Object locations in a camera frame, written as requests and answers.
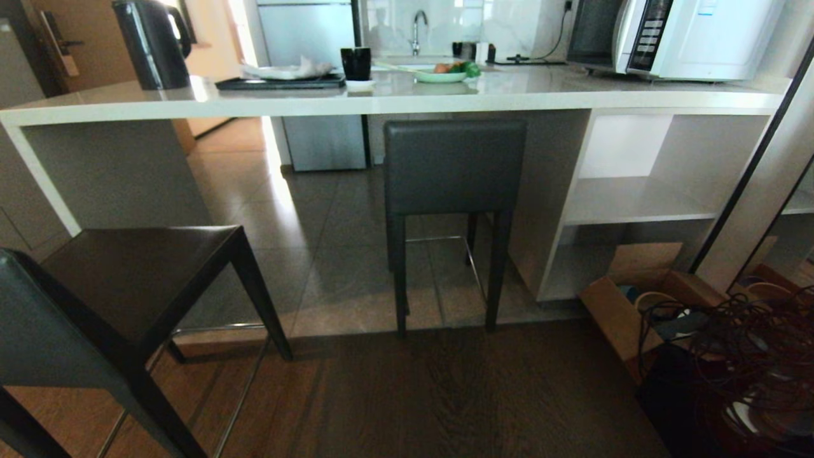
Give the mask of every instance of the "white countertop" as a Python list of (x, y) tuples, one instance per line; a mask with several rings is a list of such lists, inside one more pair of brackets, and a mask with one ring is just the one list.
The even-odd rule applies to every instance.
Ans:
[(573, 108), (673, 108), (773, 114), (781, 90), (730, 84), (588, 77), (570, 67), (501, 66), (453, 84), (416, 83), (410, 73), (373, 72), (372, 92), (347, 89), (218, 91), (213, 81), (141, 90), (136, 81), (44, 99), (0, 111), (5, 126), (188, 117), (312, 116), (485, 112)]

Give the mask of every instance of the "kettle handle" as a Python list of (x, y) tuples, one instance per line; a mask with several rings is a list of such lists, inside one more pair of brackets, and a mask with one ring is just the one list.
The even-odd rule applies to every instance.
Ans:
[(190, 38), (190, 31), (186, 28), (186, 22), (181, 12), (176, 7), (167, 7), (167, 12), (173, 17), (175, 26), (178, 27), (178, 32), (181, 33), (181, 53), (184, 59), (192, 52), (192, 39)]

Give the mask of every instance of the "food on plate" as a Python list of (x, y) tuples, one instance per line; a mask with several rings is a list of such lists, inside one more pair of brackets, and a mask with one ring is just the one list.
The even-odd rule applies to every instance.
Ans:
[(469, 78), (479, 77), (480, 68), (475, 62), (458, 61), (454, 64), (436, 64), (433, 73), (466, 73)]

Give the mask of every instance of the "white shelf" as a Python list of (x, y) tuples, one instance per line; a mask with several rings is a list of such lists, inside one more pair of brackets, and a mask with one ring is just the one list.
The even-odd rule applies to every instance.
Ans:
[(814, 194), (798, 189), (783, 209), (782, 214), (814, 214)]
[(560, 245), (545, 283), (544, 301), (573, 299), (593, 281), (608, 272), (616, 253), (608, 245)]
[(564, 222), (612, 224), (715, 217), (705, 205), (656, 178), (583, 178), (577, 181)]

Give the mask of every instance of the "microwave control panel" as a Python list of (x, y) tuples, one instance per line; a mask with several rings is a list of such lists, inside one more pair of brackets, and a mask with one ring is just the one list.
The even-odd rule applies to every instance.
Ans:
[(645, 14), (642, 16), (639, 25), (639, 33), (633, 44), (633, 52), (630, 55), (628, 68), (648, 72), (653, 68), (653, 61), (656, 51), (659, 50), (664, 25), (667, 23), (667, 16), (670, 14), (670, 6), (672, 6), (672, 0), (649, 0), (647, 2)]

